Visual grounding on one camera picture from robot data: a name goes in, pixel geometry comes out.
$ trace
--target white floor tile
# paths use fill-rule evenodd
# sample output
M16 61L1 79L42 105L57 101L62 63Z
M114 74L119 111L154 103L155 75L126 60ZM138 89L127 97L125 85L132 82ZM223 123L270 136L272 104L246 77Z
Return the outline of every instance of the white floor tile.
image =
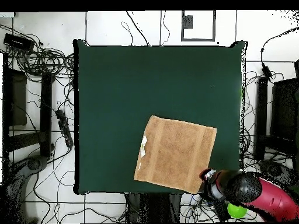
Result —
M158 46L160 39L160 11L129 11L136 26L147 39L149 45ZM122 27L126 22L133 35L134 46L147 45L142 35L134 27L126 11L87 12L87 42L91 46L129 46L130 33Z
M126 209L125 205L115 204L86 204L86 208L91 208L99 214L118 219ZM107 217L97 215L94 211L86 210L86 223L112 223Z
M50 211L46 218L43 221L43 224L58 224L56 218L55 218L55 207L57 204L50 203ZM44 216L48 212L48 205L43 202L26 202L26 212L28 218L38 218L39 222L43 220ZM58 221L61 222L61 224L80 224L84 223L84 213L78 213L75 215L68 215L66 214L73 214L84 210L83 204L59 204L59 211L56 213L56 217L58 218Z
M296 19L284 17L280 10L238 10L237 40L248 41L247 60L260 61L260 50L270 38L298 26ZM265 45L264 61L296 61L299 30L274 38Z
M91 192L86 195L86 202L126 203L123 193Z

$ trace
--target green tabletop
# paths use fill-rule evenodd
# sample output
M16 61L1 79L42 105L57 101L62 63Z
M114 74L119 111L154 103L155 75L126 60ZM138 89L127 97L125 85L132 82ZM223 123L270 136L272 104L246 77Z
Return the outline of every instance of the green tabletop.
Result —
M134 181L151 115L216 127L209 166L238 169L244 47L244 42L233 47L106 47L74 41L79 56L78 193L180 192Z

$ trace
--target brown towel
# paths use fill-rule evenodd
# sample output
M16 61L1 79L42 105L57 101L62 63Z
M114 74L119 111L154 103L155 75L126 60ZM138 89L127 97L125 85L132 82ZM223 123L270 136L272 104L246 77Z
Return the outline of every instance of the brown towel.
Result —
M144 131L134 179L198 193L199 174L208 167L216 132L216 128L152 115Z

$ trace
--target metal stand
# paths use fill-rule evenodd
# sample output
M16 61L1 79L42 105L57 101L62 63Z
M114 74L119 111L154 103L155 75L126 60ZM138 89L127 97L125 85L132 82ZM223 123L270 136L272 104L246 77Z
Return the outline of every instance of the metal stand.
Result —
M7 61L4 66L4 107L3 115L8 116L14 102L11 95L12 77L8 72ZM54 145L51 143L52 83L55 77L51 73L42 74L40 130L29 134L9 136L9 118L3 120L3 185L0 187L2 201L1 218L6 223L28 223L25 211L25 192L31 175L47 166ZM24 159L9 166L8 155L17 149L40 144L40 156Z

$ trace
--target tiled floor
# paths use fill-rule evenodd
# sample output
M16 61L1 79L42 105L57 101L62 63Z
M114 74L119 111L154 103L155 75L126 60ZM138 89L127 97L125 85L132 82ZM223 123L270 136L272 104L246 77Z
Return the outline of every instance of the tiled floor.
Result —
M260 64L260 49L263 43L283 31L298 26L298 20L291 19L292 15L285 17L285 12L266 11L266 10L218 10L216 18L216 40L215 43L209 42L181 42L181 11L155 10L146 12L133 12L132 18L136 25L141 29L151 46L164 44L165 46L230 46L234 41L248 41L246 52L246 71L254 71L262 74ZM160 18L164 20L160 30ZM12 19L1 18L0 25L13 27L14 30L24 34L34 34L39 37L44 47L56 48L64 52L65 55L73 53L73 39L86 39L90 45L123 45L131 44L131 36L127 30L121 26L121 22L126 22L133 35L133 45L145 45L144 39L133 26L131 20L125 12L39 12L39 13L17 13ZM0 29L0 49L5 50L3 45L4 34L7 31ZM299 47L297 46L299 32L290 33L269 41L265 46L263 60L272 71L281 72L284 78L294 78L294 65L292 62L299 59ZM280 80L281 75L277 75L276 80ZM27 102L31 100L38 101L38 97L33 93L39 94L40 84L27 82ZM248 96L251 104L255 107L256 84L251 83L248 87ZM53 107L65 99L63 87L54 82L53 84ZM31 116L34 125L39 129L39 108L34 103L28 103L26 110ZM73 118L71 108L67 108L67 117ZM250 128L254 120L253 114L248 114L245 119L245 125ZM53 117L52 140L56 141L60 136L59 127L56 117ZM15 127L14 134L21 134L26 131L32 131L32 126L28 123L24 127ZM20 149L11 153L11 159L18 161L24 159L31 151L35 150L38 145ZM61 138L56 144L56 157L63 155L67 151L64 140ZM65 214L81 212L76 215L70 215L63 219L62 223L101 223L106 220L105 217L95 214L92 210L110 217L120 216L125 207L123 194L105 194L90 193L86 196L75 195L72 186L59 186L59 182L53 173L53 166L57 178L61 179L65 172L68 172L61 180L66 185L74 183L74 152L76 147L63 160L58 160L50 164L40 173L37 184L37 193L47 201L51 201L50 213L44 220L44 223L57 223L54 216L54 209L59 202L59 220ZM26 208L28 215L37 216L40 221L48 211L48 205L41 202L32 192L36 176L32 176L26 190ZM191 195L185 194L182 202L190 202Z

